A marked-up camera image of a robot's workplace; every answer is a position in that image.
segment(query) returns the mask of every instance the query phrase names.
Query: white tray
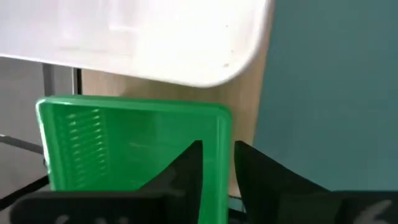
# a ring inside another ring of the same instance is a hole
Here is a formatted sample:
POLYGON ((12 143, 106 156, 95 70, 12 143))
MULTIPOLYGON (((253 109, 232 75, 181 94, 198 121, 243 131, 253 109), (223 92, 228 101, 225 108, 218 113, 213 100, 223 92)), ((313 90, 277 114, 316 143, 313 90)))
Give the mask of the white tray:
POLYGON ((0 56, 219 85, 255 56, 270 0, 0 0, 0 56))

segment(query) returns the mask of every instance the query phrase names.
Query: teal wall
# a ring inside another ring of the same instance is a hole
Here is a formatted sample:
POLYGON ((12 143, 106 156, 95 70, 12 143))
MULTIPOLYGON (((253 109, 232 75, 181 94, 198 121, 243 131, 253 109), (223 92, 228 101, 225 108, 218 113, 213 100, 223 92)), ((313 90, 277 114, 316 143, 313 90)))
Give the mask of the teal wall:
POLYGON ((254 146, 332 189, 398 189, 398 1, 276 0, 254 146))

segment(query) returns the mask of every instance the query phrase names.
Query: green tray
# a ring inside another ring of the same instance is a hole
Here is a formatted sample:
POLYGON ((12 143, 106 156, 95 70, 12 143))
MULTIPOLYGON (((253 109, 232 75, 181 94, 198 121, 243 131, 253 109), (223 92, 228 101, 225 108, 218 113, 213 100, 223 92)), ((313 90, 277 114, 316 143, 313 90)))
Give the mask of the green tray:
POLYGON ((36 104, 52 190, 136 190, 203 141, 199 223, 227 222, 231 115, 220 105, 105 96, 36 104))

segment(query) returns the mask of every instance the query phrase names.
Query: wooden panel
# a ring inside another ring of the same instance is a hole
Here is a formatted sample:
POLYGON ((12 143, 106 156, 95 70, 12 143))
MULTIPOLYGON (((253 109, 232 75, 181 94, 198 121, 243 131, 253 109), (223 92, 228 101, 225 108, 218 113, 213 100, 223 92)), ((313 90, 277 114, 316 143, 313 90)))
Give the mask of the wooden panel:
MULTIPOLYGON (((193 88, 84 70, 83 93, 85 95, 127 96, 134 98, 221 103, 227 105, 233 114, 233 141, 243 140, 248 144, 252 144, 257 122, 268 39, 269 28, 265 31, 261 49, 250 66, 242 74, 220 86, 205 89, 193 88)), ((229 194, 237 197, 240 196, 235 177, 233 153, 231 153, 229 194)))

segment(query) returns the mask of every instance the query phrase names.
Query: plastic bin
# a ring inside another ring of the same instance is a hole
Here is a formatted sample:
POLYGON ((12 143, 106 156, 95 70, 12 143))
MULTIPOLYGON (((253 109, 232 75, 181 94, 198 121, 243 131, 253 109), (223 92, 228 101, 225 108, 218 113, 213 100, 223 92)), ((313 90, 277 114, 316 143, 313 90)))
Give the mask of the plastic bin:
POLYGON ((226 223, 231 115, 220 105, 103 96, 42 98, 52 190, 137 190, 203 141, 199 223, 226 223))

